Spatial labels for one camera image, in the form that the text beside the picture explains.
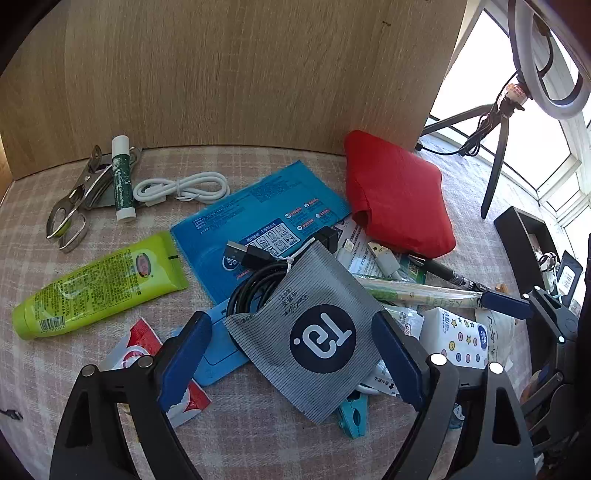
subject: pen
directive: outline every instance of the pen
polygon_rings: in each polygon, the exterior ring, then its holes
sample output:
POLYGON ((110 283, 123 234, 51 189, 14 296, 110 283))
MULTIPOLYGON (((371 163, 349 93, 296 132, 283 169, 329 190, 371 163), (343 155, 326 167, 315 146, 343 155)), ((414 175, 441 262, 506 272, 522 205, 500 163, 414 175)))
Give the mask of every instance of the pen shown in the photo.
POLYGON ((409 255, 408 258, 411 262, 419 267, 424 267, 425 270, 431 272, 436 277, 442 278, 443 280, 447 280, 449 283, 456 285, 461 288, 465 288, 466 290, 472 291, 487 291, 490 290, 487 286, 483 285, 482 283, 475 282, 470 280, 463 275, 453 271, 451 268, 442 265, 436 260, 431 260, 429 258, 422 258, 416 255, 409 255))

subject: wooden board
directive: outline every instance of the wooden board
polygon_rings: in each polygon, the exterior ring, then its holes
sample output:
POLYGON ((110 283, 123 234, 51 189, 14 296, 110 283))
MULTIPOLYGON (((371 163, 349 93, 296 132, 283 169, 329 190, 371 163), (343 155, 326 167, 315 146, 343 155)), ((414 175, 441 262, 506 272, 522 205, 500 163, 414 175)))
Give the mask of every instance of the wooden board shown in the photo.
POLYGON ((6 160, 6 155, 4 153, 2 138, 0 138, 0 205, 2 204, 4 194, 8 190, 8 187, 11 183, 12 174, 10 173, 10 168, 8 167, 8 162, 6 160))
POLYGON ((127 134, 142 147, 412 149, 466 0, 63 0, 0 77, 15 178, 127 134))

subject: red pillow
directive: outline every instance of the red pillow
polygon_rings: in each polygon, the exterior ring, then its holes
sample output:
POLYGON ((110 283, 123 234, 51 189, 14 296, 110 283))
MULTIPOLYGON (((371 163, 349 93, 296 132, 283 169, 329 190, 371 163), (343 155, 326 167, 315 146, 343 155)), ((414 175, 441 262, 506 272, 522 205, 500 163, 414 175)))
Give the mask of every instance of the red pillow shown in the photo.
POLYGON ((347 200, 371 238, 427 258, 454 249, 437 166, 360 130, 345 138, 345 153, 347 200))

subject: clothespin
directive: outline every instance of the clothespin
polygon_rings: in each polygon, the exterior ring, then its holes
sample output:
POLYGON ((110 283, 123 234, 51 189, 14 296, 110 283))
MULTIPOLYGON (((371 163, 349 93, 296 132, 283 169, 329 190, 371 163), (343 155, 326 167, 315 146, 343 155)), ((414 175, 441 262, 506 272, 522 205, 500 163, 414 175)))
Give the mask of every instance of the clothespin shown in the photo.
POLYGON ((368 396, 355 390, 337 408, 339 426, 353 439, 363 437, 367 413, 368 396))

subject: table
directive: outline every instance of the table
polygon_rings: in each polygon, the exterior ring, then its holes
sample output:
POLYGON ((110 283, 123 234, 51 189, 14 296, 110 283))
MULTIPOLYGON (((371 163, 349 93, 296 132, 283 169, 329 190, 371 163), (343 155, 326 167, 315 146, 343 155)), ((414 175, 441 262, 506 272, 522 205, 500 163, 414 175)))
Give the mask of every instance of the table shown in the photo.
MULTIPOLYGON (((440 141, 428 137, 427 142, 440 141)), ((517 294, 511 265, 493 220, 509 205, 542 218, 544 212, 519 187, 501 177, 491 213, 482 220, 479 206, 489 166, 457 155, 422 155, 441 168, 444 198, 457 239, 456 249, 442 261, 485 284, 505 283, 512 294, 517 294)), ((235 192, 295 160, 302 160, 330 188, 344 195, 344 157, 277 148, 145 150, 134 177, 174 179, 215 170, 228 178, 235 192)), ((104 254, 169 229, 203 208, 198 203, 170 199, 150 209, 138 209, 137 221, 130 225, 117 225, 113 210, 94 210, 88 216, 87 237, 72 253, 64 255, 45 239, 45 223, 52 205, 70 188, 82 167, 81 162, 66 164, 18 180, 0 207, 0 407, 15 408, 24 416, 22 422, 0 418, 0 429, 25 467, 39 480, 48 478, 61 414, 81 367, 98 364, 140 316, 165 339, 195 310, 212 306, 185 262, 190 281, 187 290, 66 335, 26 342, 14 333, 12 309, 31 293, 104 254)), ((558 235, 558 227, 551 225, 547 217, 551 232, 558 235)), ((443 284, 431 276, 428 283, 443 284)), ((518 396, 531 375, 528 347, 525 323, 519 322, 511 354, 514 366, 508 372, 518 396)), ((205 390, 213 404, 176 430, 205 479, 378 479, 394 459, 415 418, 413 408, 397 398, 371 397, 367 434, 351 440, 337 425, 334 414, 321 425, 308 421, 252 364, 205 390)), ((124 416, 124 429, 130 428, 124 416)), ((445 474, 458 435, 459 431, 448 435, 433 478, 445 474)), ((127 438, 140 477, 153 478, 133 433, 128 433, 127 438)))

